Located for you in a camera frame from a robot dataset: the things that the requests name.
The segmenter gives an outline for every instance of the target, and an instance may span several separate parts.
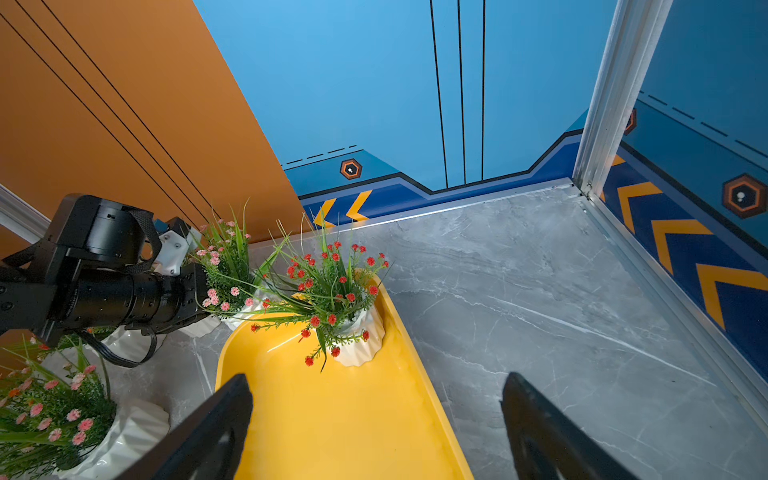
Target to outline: potted plant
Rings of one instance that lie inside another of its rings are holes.
[[[61,373],[30,359],[0,379],[0,479],[55,473],[60,478],[113,478],[168,432],[168,414],[140,400],[111,399],[102,363],[89,364],[81,343]]]
[[[245,207],[242,226],[237,218],[224,223],[224,219],[214,216],[214,222],[200,226],[200,232],[204,240],[189,261],[201,263],[205,269],[208,297],[201,306],[234,330],[247,318],[247,313],[261,308],[266,297],[260,296],[258,285],[277,254],[273,253],[260,268],[251,268],[251,235],[246,232]]]
[[[318,347],[304,359],[314,365],[323,354],[323,367],[330,354],[344,366],[360,366],[371,360],[381,349],[384,326],[373,303],[379,294],[376,274],[389,267],[384,253],[370,254],[356,243],[346,249],[335,240],[327,240],[326,230],[317,235],[320,254],[300,253],[287,242],[276,252],[289,262],[286,273],[270,271],[264,276],[264,289],[272,292],[276,301],[265,300],[269,313],[284,316],[254,323],[251,329],[277,328],[302,323],[299,341],[317,335]]]

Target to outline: black cable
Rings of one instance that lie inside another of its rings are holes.
[[[150,345],[149,345],[149,351],[147,352],[147,355],[140,361],[140,362],[134,362],[133,360],[124,359],[121,356],[118,356],[114,354],[111,350],[109,350],[109,347],[107,347],[102,342],[99,342],[98,339],[93,336],[92,333],[88,333],[86,329],[77,329],[75,330],[75,333],[80,336],[85,342],[93,347],[96,352],[101,355],[102,358],[107,360],[109,363],[113,363],[117,366],[123,366],[127,369],[132,369],[134,367],[137,367],[141,365],[142,363],[146,362],[152,356],[154,355],[155,349],[157,348],[157,335],[155,335],[154,331],[149,327],[144,327],[141,329],[141,333],[144,335],[149,335],[150,338]]]

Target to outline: blue wall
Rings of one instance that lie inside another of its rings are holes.
[[[486,2],[483,136],[483,1],[435,0],[444,160],[429,0],[195,3],[286,168],[364,149],[432,190],[527,170],[569,129],[616,5]]]

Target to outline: white ceramic pot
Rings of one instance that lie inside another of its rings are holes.
[[[360,310],[353,318],[352,323],[342,328],[339,334],[342,336],[361,335],[365,330],[370,334],[367,342],[360,340],[348,345],[341,345],[341,353],[333,358],[344,366],[361,366],[372,360],[376,352],[382,348],[384,339],[384,324],[375,307],[370,310]]]
[[[149,452],[170,429],[168,414],[159,406],[129,399],[118,406],[107,436],[83,462],[56,472],[59,478],[112,480]]]

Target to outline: yellow tray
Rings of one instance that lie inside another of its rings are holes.
[[[216,388],[245,373],[253,393],[236,479],[473,478],[383,286],[376,309],[386,334],[373,361],[344,367],[328,358],[322,373],[322,358],[304,365],[317,339],[298,343],[300,325],[252,333],[245,322],[234,331]]]

